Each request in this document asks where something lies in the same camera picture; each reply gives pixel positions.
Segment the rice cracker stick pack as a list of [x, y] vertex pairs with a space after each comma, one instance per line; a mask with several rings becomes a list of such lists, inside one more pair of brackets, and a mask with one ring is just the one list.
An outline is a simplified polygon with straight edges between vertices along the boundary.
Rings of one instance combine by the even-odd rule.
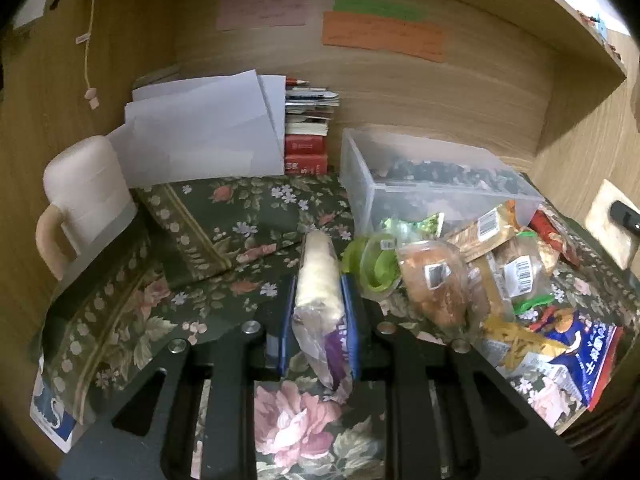
[[341, 269], [328, 234], [305, 235], [296, 280], [293, 333], [299, 349], [326, 389], [344, 404], [352, 394]]

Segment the green jelly cup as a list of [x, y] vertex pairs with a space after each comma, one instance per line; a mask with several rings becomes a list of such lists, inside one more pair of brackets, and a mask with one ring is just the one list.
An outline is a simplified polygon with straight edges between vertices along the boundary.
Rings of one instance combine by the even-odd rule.
[[386, 299], [400, 283], [396, 238], [378, 232], [352, 240], [342, 255], [341, 269], [350, 274], [366, 299]]

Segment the round bun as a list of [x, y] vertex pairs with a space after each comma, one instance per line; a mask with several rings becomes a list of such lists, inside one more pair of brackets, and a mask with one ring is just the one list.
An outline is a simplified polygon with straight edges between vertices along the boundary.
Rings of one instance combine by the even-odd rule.
[[468, 267], [454, 246], [421, 240], [396, 250], [411, 309], [441, 330], [462, 330], [470, 304]]

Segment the green pea snack bag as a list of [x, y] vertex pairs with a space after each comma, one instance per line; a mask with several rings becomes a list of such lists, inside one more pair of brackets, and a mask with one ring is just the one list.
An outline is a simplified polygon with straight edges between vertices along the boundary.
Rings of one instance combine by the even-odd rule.
[[420, 240], [437, 240], [442, 235], [445, 214], [436, 212], [422, 220], [409, 221], [399, 218], [386, 218], [381, 221], [380, 229], [393, 235], [398, 243], [407, 244]]

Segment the clear plastic storage box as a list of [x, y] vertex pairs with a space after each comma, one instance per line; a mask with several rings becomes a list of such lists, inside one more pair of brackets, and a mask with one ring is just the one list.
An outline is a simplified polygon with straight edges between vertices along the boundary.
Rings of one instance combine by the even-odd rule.
[[506, 200], [529, 224], [544, 198], [519, 172], [486, 148], [385, 129], [346, 128], [340, 180], [355, 231], [376, 231], [387, 218], [444, 216], [445, 231], [463, 228]]

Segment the yellow fries snack bag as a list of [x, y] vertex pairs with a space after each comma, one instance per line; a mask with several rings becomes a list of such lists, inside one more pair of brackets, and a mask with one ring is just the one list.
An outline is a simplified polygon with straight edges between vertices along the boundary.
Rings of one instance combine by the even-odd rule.
[[562, 342], [493, 315], [484, 321], [483, 337], [478, 344], [480, 354], [505, 378], [542, 373], [552, 360], [568, 350]]

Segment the cookie bag with green tie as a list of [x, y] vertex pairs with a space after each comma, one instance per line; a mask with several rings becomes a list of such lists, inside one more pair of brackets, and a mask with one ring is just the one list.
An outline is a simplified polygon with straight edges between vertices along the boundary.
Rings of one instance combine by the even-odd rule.
[[540, 243], [541, 239], [535, 232], [525, 230], [491, 253], [516, 315], [548, 306], [554, 300]]

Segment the brown cracker pack with barcode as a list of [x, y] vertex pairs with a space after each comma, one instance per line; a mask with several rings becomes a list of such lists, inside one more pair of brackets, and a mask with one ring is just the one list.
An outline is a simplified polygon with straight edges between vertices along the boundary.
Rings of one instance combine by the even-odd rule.
[[447, 234], [444, 240], [457, 248], [466, 262], [471, 262], [492, 252], [518, 232], [515, 202], [506, 200], [465, 228]]

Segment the red snack packet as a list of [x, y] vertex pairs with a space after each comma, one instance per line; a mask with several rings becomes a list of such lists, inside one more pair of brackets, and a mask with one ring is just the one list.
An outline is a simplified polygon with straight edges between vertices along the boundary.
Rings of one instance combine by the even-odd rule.
[[568, 264], [575, 269], [580, 268], [582, 260], [578, 256], [574, 242], [570, 239], [567, 228], [548, 205], [540, 204], [537, 207], [528, 226]]

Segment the blue snack bag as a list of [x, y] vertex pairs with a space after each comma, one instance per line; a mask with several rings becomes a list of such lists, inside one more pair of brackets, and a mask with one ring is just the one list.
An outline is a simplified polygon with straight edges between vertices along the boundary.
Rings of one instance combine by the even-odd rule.
[[565, 351], [550, 364], [566, 369], [573, 389], [564, 389], [592, 412], [610, 380], [623, 327], [593, 321], [572, 307], [551, 306], [529, 329], [564, 344]]

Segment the floral green tablecloth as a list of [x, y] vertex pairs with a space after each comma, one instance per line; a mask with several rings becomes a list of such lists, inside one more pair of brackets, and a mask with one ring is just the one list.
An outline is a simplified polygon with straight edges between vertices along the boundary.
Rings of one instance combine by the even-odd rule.
[[[77, 258], [58, 285], [40, 336], [43, 382], [81, 425], [175, 342], [183, 351], [212, 348], [216, 362], [195, 369], [194, 422], [175, 441], [186, 449], [183, 477], [208, 478], [208, 428], [229, 402], [215, 387], [242, 350], [242, 326], [267, 324], [268, 306], [285, 275], [298, 274], [305, 235], [331, 237], [340, 263], [357, 235], [337, 178], [223, 178], [139, 188], [137, 214], [100, 252]], [[396, 367], [421, 364], [427, 351], [469, 346], [491, 376], [505, 380], [527, 411], [559, 430], [588, 411], [572, 396], [567, 371], [503, 377], [478, 351], [491, 315], [529, 329], [548, 307], [572, 307], [593, 321], [623, 327], [608, 386], [639, 344], [639, 296], [559, 215], [582, 260], [573, 268], [543, 240], [540, 253], [554, 300], [513, 311], [492, 252], [468, 267], [470, 304], [462, 330], [441, 330], [411, 309], [405, 285], [370, 302], [375, 323], [390, 324]], [[382, 380], [352, 377], [344, 404], [326, 389], [299, 345], [280, 376], [268, 367], [248, 386], [250, 466], [259, 479], [383, 479], [390, 466], [390, 409]]]

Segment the white paper sheets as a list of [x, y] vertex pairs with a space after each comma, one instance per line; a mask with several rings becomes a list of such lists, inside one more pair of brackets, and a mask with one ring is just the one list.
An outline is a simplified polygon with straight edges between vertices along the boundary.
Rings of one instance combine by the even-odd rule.
[[132, 188], [284, 174], [283, 76], [175, 80], [132, 97], [125, 123], [107, 135]]

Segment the cream ceramic mug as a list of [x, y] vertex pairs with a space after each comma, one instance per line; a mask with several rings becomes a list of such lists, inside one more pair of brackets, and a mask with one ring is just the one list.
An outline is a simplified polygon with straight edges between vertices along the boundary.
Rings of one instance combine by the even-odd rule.
[[116, 152], [104, 136], [90, 136], [56, 155], [44, 170], [43, 188], [49, 205], [37, 221], [35, 241], [59, 281], [72, 259], [58, 244], [58, 234], [66, 236], [78, 257], [100, 252], [137, 214]]

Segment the green paper note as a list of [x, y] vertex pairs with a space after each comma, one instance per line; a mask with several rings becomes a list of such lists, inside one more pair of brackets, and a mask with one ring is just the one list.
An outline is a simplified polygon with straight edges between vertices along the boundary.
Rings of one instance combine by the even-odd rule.
[[334, 0], [333, 10], [396, 18], [408, 22], [423, 22], [425, 16], [421, 8], [393, 0]]

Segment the pink paper note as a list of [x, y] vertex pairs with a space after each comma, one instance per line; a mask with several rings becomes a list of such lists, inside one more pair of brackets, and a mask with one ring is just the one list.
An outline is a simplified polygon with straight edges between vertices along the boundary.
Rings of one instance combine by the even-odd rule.
[[308, 0], [218, 0], [216, 29], [303, 26]]

